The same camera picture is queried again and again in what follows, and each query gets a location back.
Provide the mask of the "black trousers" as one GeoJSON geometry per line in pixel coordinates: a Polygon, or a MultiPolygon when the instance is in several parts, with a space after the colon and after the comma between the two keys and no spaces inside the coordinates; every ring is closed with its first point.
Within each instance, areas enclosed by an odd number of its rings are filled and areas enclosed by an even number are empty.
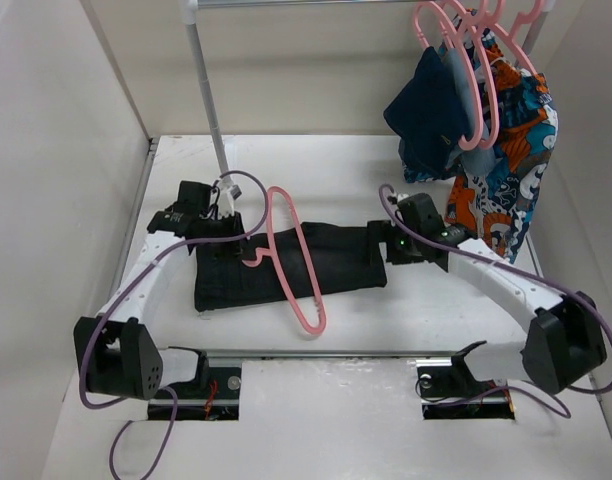
{"type": "MultiPolygon", "coordinates": [[[[322,294],[335,294],[387,284],[384,261],[376,247],[370,247],[366,227],[337,226],[321,222],[301,223],[315,265],[322,294]]],[[[276,233],[281,252],[296,259],[294,229],[276,233]]],[[[285,300],[272,261],[248,268],[243,260],[254,258],[257,247],[266,247],[264,233],[244,244],[239,257],[219,257],[214,246],[195,248],[197,273],[194,306],[199,312],[260,305],[285,300]]],[[[311,297],[306,281],[294,287],[297,298],[311,297]]]]}

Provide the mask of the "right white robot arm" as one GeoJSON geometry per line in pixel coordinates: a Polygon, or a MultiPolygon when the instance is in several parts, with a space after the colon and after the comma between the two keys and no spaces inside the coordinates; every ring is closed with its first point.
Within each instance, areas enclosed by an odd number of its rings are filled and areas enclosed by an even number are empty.
{"type": "Polygon", "coordinates": [[[429,289],[433,301],[462,280],[503,311],[494,318],[464,303],[474,326],[447,322],[446,344],[430,347],[428,354],[448,363],[439,367],[426,360],[420,373],[432,382],[450,382],[450,397],[465,397],[491,380],[522,381],[550,395],[601,394],[578,384],[612,353],[612,332],[590,297],[522,271],[463,228],[445,226],[427,194],[399,198],[383,184],[378,195],[388,217],[367,228],[371,242],[385,244],[387,262],[441,273],[448,285],[429,289]]]}

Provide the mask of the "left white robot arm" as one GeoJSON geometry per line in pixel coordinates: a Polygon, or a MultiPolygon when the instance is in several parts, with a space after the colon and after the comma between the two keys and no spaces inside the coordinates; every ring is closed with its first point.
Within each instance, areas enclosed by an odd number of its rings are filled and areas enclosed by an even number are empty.
{"type": "Polygon", "coordinates": [[[248,236],[234,207],[239,194],[227,178],[212,184],[181,182],[177,199],[148,223],[139,255],[112,298],[95,316],[76,322],[79,393],[86,407],[97,408],[93,394],[108,396],[113,405],[124,399],[148,401],[174,384],[190,397],[207,390],[205,353],[159,348],[151,331],[171,280],[196,248],[239,253],[248,236]]]}

